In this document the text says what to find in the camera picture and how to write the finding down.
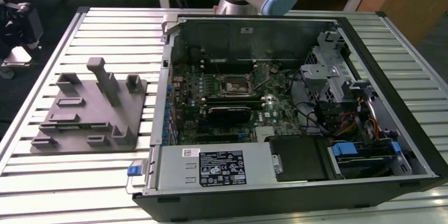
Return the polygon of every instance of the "motherboard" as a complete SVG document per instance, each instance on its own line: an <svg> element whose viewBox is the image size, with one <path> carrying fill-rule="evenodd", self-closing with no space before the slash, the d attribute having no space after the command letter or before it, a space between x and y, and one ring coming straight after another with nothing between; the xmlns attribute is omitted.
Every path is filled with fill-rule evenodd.
<svg viewBox="0 0 448 224"><path fill-rule="evenodd" d="M178 144L263 142L271 135L302 134L291 72L275 61L175 65Z"/></svg>

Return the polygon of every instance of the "red wire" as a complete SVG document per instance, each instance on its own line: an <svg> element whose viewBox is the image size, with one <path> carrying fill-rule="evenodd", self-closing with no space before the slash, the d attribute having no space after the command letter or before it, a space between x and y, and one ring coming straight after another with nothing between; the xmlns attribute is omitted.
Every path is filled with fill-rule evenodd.
<svg viewBox="0 0 448 224"><path fill-rule="evenodd" d="M344 127L344 121L346 121L346 117L348 116L348 115L351 115L351 114L354 114L355 112L348 112L348 113L346 113L344 114L344 116L343 116L343 123L342 123L342 127Z"/></svg>

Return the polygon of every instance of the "power supply label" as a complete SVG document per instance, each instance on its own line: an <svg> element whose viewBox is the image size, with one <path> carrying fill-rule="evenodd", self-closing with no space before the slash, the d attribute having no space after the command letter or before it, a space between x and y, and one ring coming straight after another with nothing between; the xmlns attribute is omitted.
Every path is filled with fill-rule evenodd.
<svg viewBox="0 0 448 224"><path fill-rule="evenodd" d="M247 184L243 151L202 152L199 160L203 187Z"/></svg>

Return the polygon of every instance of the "blue latch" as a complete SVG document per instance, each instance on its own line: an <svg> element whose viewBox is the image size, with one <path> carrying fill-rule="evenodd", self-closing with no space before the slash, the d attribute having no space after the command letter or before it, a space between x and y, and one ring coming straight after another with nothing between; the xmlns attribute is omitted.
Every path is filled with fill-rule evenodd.
<svg viewBox="0 0 448 224"><path fill-rule="evenodd" d="M392 148L394 148L395 154L399 154L402 152L402 147L398 142L392 142Z"/></svg>
<svg viewBox="0 0 448 224"><path fill-rule="evenodd" d="M331 147L335 156L356 155L358 150L354 143L338 143Z"/></svg>
<svg viewBox="0 0 448 224"><path fill-rule="evenodd" d="M142 165L134 165L128 167L128 176L142 176Z"/></svg>

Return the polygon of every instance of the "aluminum extrusion table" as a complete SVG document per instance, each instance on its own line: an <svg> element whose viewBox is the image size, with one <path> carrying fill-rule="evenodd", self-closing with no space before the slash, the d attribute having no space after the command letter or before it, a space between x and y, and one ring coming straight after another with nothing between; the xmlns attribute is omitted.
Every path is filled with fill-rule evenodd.
<svg viewBox="0 0 448 224"><path fill-rule="evenodd" d="M127 167L148 157L152 112L163 53L162 18L170 13L211 14L210 9L91 8L78 13L0 143L2 223L154 223L127 194ZM346 16L448 161L448 86L387 17L376 13L291 12ZM106 59L107 71L148 82L136 150L110 154L36 155L30 152L59 91L62 72L94 79L90 57ZM359 63L355 66L363 76ZM132 186L144 186L135 177ZM448 188L407 194L378 207L199 221L202 223L446 223Z"/></svg>

